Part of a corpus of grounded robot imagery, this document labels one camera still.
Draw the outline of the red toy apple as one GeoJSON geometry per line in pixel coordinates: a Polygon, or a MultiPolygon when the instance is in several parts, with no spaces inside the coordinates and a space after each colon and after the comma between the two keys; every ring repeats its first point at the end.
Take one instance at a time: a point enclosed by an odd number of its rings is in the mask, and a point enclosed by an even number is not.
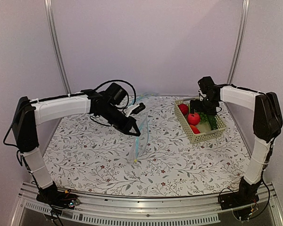
{"type": "Polygon", "coordinates": [[[187,122],[190,125],[196,126],[200,123],[200,116],[198,113],[190,113],[187,116],[187,122]]]}

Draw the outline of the clear zip bag blue zipper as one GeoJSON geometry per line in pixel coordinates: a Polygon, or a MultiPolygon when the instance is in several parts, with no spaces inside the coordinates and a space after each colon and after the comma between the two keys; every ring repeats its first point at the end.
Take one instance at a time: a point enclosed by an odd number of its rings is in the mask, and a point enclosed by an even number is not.
{"type": "Polygon", "coordinates": [[[137,125],[141,134],[135,138],[132,147],[128,153],[127,162],[129,164],[137,163],[138,159],[143,155],[147,148],[147,144],[149,143],[150,132],[148,113],[146,113],[145,116],[143,116],[138,121],[137,125]]]}

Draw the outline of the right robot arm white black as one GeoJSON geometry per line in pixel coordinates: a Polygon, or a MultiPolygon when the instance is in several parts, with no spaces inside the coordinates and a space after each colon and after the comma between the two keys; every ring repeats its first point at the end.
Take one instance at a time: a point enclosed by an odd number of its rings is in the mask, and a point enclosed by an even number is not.
{"type": "Polygon", "coordinates": [[[220,102],[231,103],[253,112],[253,133],[255,143],[250,163],[241,178],[239,191],[234,201],[245,205],[252,199],[262,182],[262,173],[269,164],[275,139],[281,134],[283,118],[277,95],[261,92],[233,84],[215,84],[210,76],[198,81],[200,99],[190,102],[191,109],[215,116],[220,102]]]}

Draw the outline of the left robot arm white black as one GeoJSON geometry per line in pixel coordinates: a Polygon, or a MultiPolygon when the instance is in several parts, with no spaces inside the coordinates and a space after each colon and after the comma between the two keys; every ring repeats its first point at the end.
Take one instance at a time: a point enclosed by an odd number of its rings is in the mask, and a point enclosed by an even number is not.
{"type": "Polygon", "coordinates": [[[78,114],[91,114],[104,118],[108,124],[125,135],[140,136],[134,114],[145,109],[145,104],[133,103],[120,107],[128,92],[119,85],[121,80],[106,82],[109,87],[100,91],[102,85],[94,89],[84,89],[74,94],[30,100],[21,97],[18,101],[13,121],[8,129],[15,138],[17,160],[32,175],[42,196],[50,204],[57,204],[61,195],[52,180],[42,154],[36,127],[45,122],[78,114]]]}

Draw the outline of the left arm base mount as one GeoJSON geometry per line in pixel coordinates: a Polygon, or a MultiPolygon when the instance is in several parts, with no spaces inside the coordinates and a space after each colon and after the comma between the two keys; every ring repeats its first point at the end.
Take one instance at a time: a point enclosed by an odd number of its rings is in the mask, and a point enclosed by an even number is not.
{"type": "Polygon", "coordinates": [[[80,204],[76,194],[71,193],[70,189],[59,191],[55,183],[47,188],[40,188],[36,200],[59,209],[74,209],[80,204]]]}

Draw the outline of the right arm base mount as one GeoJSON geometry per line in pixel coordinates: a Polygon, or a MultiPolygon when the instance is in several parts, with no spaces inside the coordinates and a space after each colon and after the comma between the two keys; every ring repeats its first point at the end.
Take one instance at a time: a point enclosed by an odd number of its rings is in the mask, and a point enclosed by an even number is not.
{"type": "Polygon", "coordinates": [[[239,183],[239,190],[237,192],[230,190],[230,193],[221,194],[225,189],[223,189],[218,195],[218,202],[222,210],[232,209],[241,207],[244,205],[249,205],[246,208],[238,209],[233,211],[234,217],[239,221],[248,220],[254,211],[253,207],[250,207],[250,204],[256,204],[259,201],[257,195],[258,188],[262,180],[259,180],[256,184],[248,184],[244,177],[241,178],[239,183]]]}

